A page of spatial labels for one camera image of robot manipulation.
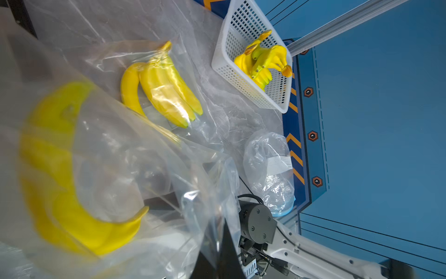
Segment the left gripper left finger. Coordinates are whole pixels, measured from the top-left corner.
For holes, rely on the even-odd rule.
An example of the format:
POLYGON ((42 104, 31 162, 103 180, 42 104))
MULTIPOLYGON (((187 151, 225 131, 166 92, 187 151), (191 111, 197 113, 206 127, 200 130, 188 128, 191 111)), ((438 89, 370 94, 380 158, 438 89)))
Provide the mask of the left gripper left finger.
POLYGON ((199 253, 195 268, 190 279, 216 279, 217 271, 206 259, 202 252, 199 253))

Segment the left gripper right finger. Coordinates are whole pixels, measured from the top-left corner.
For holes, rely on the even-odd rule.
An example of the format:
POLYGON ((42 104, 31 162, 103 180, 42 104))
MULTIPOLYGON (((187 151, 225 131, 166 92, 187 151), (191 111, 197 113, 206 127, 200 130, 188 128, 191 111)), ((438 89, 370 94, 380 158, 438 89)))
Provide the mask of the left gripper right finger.
POLYGON ((240 265, 238 254, 235 251, 229 227, 226 223, 224 224, 223 240, 219 251, 217 278, 218 279, 246 278, 240 265))

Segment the clear zip-top bag blue seal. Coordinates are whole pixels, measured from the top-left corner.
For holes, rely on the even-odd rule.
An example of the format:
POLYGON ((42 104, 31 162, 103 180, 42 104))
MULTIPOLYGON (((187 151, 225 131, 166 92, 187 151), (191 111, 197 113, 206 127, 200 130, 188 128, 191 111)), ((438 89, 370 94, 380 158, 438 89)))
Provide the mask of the clear zip-top bag blue seal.
POLYGON ((293 166, 284 136, 267 130, 253 133, 245 145, 243 168, 250 189, 274 217, 292 211, 295 203, 293 166))

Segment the single yellow banana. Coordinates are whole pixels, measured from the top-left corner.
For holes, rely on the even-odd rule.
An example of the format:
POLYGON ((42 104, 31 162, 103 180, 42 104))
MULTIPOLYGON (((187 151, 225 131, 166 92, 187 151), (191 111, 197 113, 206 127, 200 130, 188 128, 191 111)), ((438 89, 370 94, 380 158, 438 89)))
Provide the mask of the single yellow banana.
POLYGON ((1 31, 1 242, 59 279, 188 279, 240 238, 233 160, 1 31))

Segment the bagged banana bunch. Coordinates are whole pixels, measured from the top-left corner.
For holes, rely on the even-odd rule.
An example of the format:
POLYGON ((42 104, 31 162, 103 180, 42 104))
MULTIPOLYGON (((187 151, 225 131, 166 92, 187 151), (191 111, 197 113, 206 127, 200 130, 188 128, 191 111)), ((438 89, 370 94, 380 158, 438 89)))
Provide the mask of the bagged banana bunch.
POLYGON ((243 53, 237 56, 234 60, 234 63, 235 65, 237 65, 238 68, 240 68, 242 72, 244 72, 244 74, 249 77, 252 76, 253 59, 251 54, 246 55, 243 53))
POLYGON ((253 68, 251 79, 262 89, 273 80, 270 69, 280 72, 284 77, 292 76, 292 67, 286 60, 287 50, 276 45, 271 48, 258 46, 252 53, 253 68))
POLYGON ((126 107, 168 132, 216 151, 224 149, 190 57, 179 41, 91 46, 82 53, 81 68, 126 107))

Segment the yellow banana bunch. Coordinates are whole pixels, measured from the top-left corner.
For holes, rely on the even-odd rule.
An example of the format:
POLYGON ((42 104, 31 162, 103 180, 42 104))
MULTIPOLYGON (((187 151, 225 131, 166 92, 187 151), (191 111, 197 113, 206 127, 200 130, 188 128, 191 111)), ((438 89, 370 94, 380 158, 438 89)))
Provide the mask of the yellow banana bunch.
POLYGON ((245 49, 244 54, 250 55, 266 38, 268 38, 272 33, 272 30, 266 30, 263 32, 253 43, 248 45, 245 49))

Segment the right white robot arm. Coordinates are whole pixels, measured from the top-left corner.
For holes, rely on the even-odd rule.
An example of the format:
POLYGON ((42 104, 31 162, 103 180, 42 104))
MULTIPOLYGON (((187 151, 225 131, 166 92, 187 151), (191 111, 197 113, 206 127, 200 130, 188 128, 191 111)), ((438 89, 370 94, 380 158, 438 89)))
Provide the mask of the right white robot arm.
POLYGON ((261 199, 239 195, 239 260, 247 278, 263 277, 269 267, 297 279, 416 279, 398 260, 382 263, 352 258, 293 233, 276 221, 261 199))

